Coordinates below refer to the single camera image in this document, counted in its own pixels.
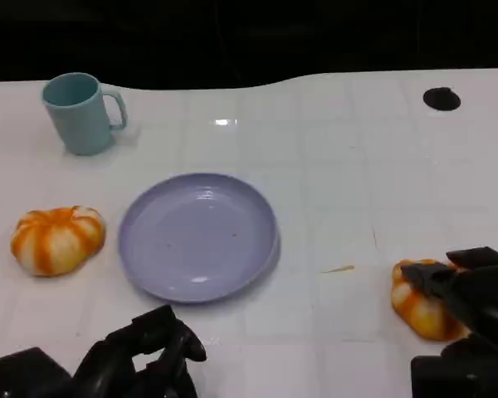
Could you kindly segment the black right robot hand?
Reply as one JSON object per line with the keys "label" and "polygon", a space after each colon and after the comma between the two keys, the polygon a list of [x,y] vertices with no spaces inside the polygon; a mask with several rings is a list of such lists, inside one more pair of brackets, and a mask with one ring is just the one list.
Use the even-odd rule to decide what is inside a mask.
{"label": "black right robot hand", "polygon": [[426,340],[448,342],[473,332],[498,347],[498,251],[489,246],[393,267],[391,301],[401,319]]}

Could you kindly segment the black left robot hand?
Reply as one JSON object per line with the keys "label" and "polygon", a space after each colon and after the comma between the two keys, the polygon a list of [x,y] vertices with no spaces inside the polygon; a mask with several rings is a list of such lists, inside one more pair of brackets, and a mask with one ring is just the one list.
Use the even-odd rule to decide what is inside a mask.
{"label": "black left robot hand", "polygon": [[188,360],[205,362],[205,347],[164,305],[93,345],[72,377],[71,395],[196,397]]}

